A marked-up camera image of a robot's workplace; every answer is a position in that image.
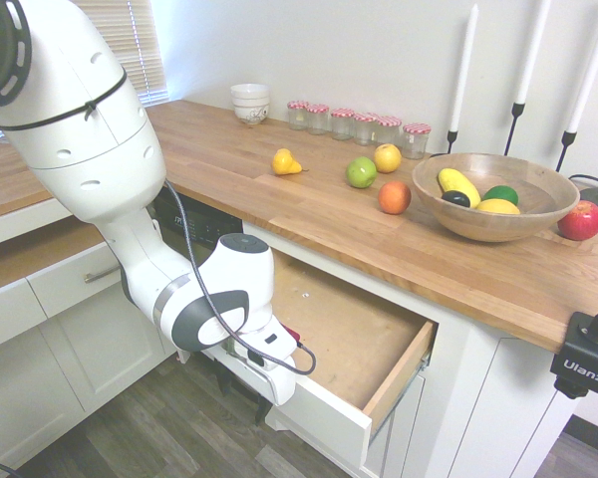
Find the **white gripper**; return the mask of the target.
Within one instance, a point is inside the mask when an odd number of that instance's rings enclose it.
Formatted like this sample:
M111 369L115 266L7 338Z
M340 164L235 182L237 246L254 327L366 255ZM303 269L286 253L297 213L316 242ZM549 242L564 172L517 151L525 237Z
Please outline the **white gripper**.
M255 425L259 426L274 405L286 403L295 391L295 373L259 354L235 345L227 352L228 368L260 395Z

